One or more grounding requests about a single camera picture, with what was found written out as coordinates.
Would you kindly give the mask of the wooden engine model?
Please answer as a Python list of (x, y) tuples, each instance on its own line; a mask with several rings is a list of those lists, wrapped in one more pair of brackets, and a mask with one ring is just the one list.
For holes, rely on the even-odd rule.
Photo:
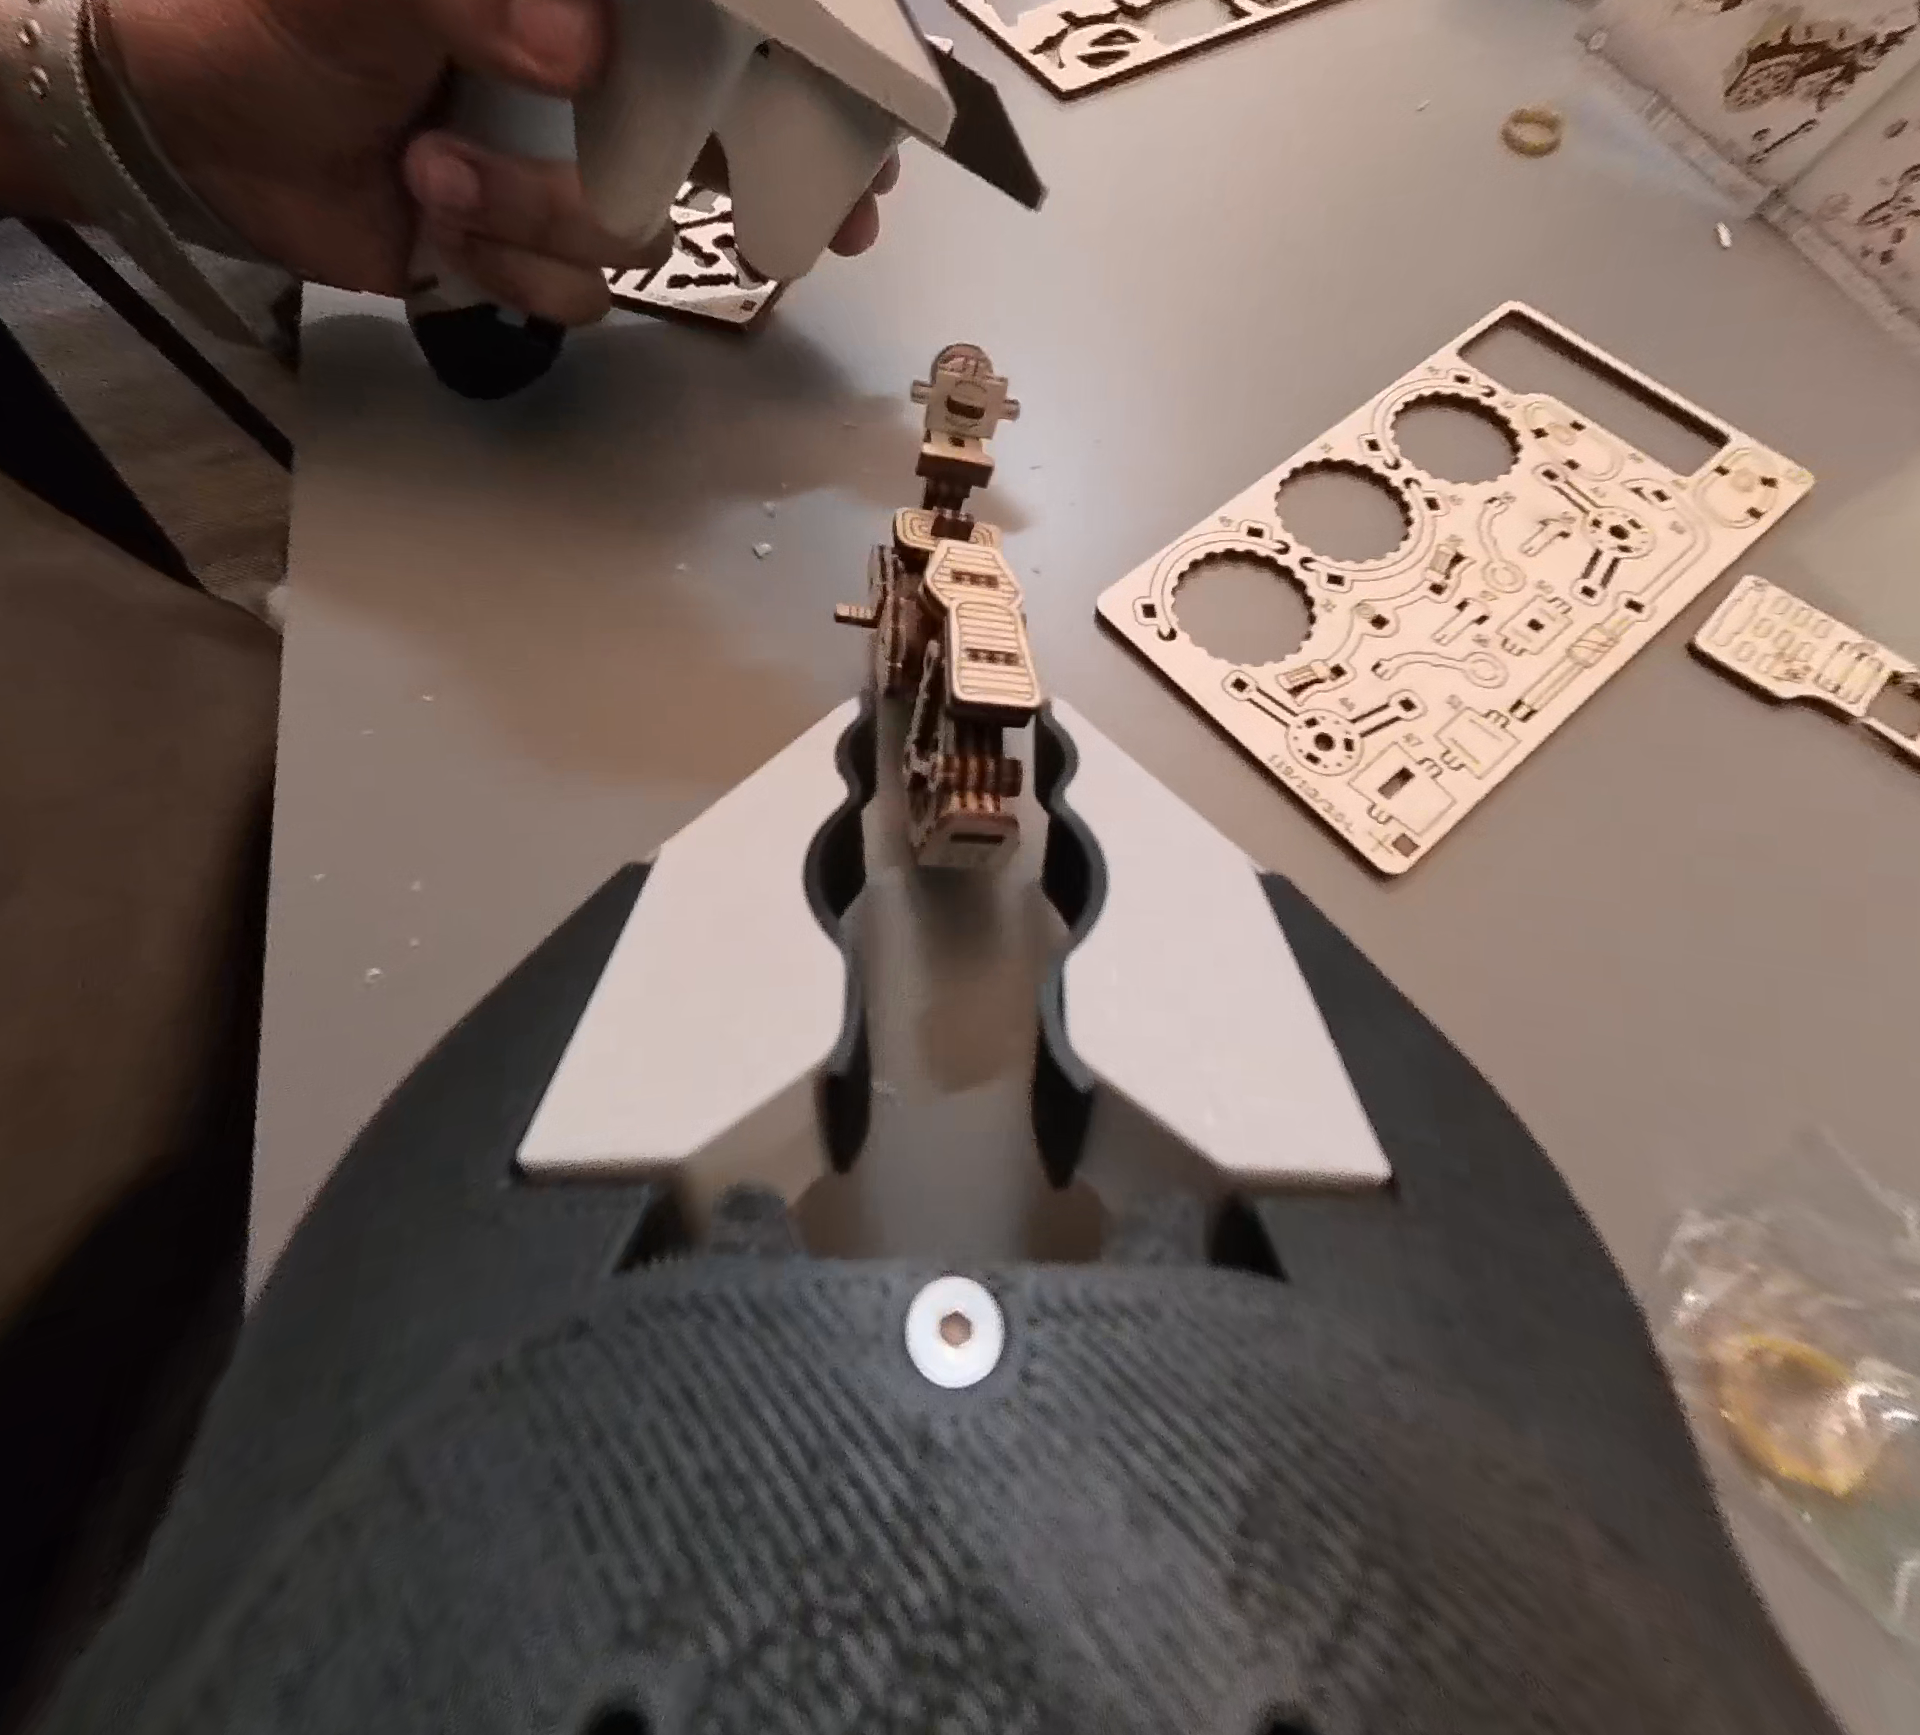
[(874, 635), (877, 693), (910, 704), (901, 766), (916, 860), (991, 874), (1021, 842), (1025, 771), (1006, 740), (1044, 704), (1017, 572), (972, 506), (994, 476), (992, 435), (1021, 403), (967, 341), (936, 351), (910, 398), (920, 502), (874, 547), (866, 602), (840, 602), (835, 618)]

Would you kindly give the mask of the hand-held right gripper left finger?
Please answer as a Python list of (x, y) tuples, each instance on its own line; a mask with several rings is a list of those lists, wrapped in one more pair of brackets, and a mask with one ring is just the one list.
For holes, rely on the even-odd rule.
[(874, 1101), (849, 922), (874, 789), (860, 695), (659, 845), (520, 1138), (525, 1177), (656, 1181), (700, 1219), (737, 1187), (798, 1201), (851, 1172)]

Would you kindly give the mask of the clear plastic bag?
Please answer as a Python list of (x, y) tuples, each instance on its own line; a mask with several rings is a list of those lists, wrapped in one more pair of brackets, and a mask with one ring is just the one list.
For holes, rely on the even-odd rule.
[[(1649, 1298), (1696, 1434), (1785, 1535), (1909, 1652), (1919, 1643), (1919, 1203), (1825, 1133), (1731, 1194), (1687, 1208)], [(1853, 1377), (1869, 1468), (1846, 1499), (1749, 1468), (1712, 1401), (1719, 1340), (1801, 1339)]]

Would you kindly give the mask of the wooden sheet with gear cutouts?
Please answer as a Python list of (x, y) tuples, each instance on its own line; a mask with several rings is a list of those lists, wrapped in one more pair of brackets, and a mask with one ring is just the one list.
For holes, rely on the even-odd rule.
[(749, 331), (777, 303), (780, 282), (754, 279), (742, 262), (725, 190), (685, 181), (670, 206), (670, 239), (652, 263), (603, 270), (615, 306)]

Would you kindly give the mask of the yellow rubber band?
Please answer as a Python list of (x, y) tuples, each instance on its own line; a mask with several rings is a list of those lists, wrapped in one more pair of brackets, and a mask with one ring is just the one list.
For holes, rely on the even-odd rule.
[(1772, 1483), (1846, 1499), (1863, 1483), (1853, 1377), (1801, 1339), (1742, 1329), (1712, 1351), (1712, 1401), (1736, 1455)]

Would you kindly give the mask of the person's left hand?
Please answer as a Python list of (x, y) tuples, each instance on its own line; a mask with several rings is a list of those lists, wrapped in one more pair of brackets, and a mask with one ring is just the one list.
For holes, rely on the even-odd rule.
[(599, 77), (607, 0), (105, 0), (136, 107), (181, 180), (250, 252), (342, 291), (400, 297), (420, 249), (489, 300), (584, 325), (619, 239), (578, 168), (438, 122), (455, 74), (558, 101)]

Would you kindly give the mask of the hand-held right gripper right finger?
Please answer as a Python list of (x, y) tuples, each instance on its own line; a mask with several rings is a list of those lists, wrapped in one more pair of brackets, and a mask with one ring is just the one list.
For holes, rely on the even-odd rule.
[(1042, 885), (1031, 1127), (1055, 1190), (1116, 1214), (1394, 1181), (1257, 862), (1075, 711), (1036, 724)]

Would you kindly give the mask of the silver wristwatch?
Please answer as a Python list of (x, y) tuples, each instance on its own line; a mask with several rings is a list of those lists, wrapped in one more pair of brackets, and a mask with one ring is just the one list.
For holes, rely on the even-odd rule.
[(121, 62), (105, 0), (5, 0), (5, 110), (34, 159), (202, 328), (294, 359), (289, 276), (204, 201), (161, 148)]

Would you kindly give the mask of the wooden sheet with round holes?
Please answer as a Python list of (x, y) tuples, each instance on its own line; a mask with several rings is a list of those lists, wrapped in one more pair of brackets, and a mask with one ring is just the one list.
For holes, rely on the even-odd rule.
[[(1709, 438), (1675, 471), (1471, 349), (1524, 324)], [(1504, 301), (1125, 572), (1100, 623), (1383, 875), (1404, 875), (1814, 476), (1742, 427)], [(1203, 644), (1178, 594), (1244, 560), (1310, 618), (1285, 653)]]

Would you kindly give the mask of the grey desk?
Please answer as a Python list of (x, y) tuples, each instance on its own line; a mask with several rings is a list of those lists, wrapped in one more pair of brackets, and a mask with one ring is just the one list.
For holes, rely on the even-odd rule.
[[(926, 0), (908, 0), (922, 19)], [(1569, 0), (1342, 0), (1095, 90), (1027, 70), (1027, 211), (903, 144), (882, 238), (787, 282), (768, 331), (571, 329), (513, 400), (456, 398), (396, 301), (301, 328), (254, 1176), (250, 1333), (220, 1420), (462, 1371), (514, 1319), (642, 1282), (675, 1208), (545, 1183), (517, 1141), (682, 826), (840, 704), (877, 704), (851, 906), (872, 1124), (790, 1209), (826, 1254), (986, 1280), (1084, 1233), (1028, 1099), (1066, 947), (1036, 724), (991, 874), (908, 845), (910, 704), (837, 623), (920, 502), (910, 387), (950, 342), (1021, 403), (975, 512), (1075, 711), (1236, 842), (1398, 1174), (1251, 1203), (1284, 1317), (1354, 1323), (1544, 1422), (1524, 1456), (1714, 1621), (1744, 1608), (1711, 1497), (1849, 1730), (1915, 1730), (1875, 1625), (1670, 1405), (1649, 1298), (1677, 1216), (1811, 1130), (1915, 1198), (1915, 763), (1690, 653), (1721, 575), (1404, 875), (1383, 875), (1095, 618), (1095, 600), (1504, 301), (1815, 480), (1726, 573), (1915, 616), (1915, 362), (1699, 175), (1576, 52)]]

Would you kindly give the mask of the small wooden parts sheet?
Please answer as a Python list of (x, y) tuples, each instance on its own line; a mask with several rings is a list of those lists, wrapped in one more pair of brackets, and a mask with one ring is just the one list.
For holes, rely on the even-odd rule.
[(1875, 715), (1882, 695), (1915, 695), (1915, 663), (1757, 573), (1737, 578), (1690, 653), (1765, 702), (1814, 706), (1919, 763), (1915, 726)]

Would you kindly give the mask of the folded paper instruction sheet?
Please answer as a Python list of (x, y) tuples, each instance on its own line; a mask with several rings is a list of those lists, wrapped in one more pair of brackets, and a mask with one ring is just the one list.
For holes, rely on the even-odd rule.
[(1598, 0), (1585, 45), (1699, 168), (1915, 329), (1919, 0)]

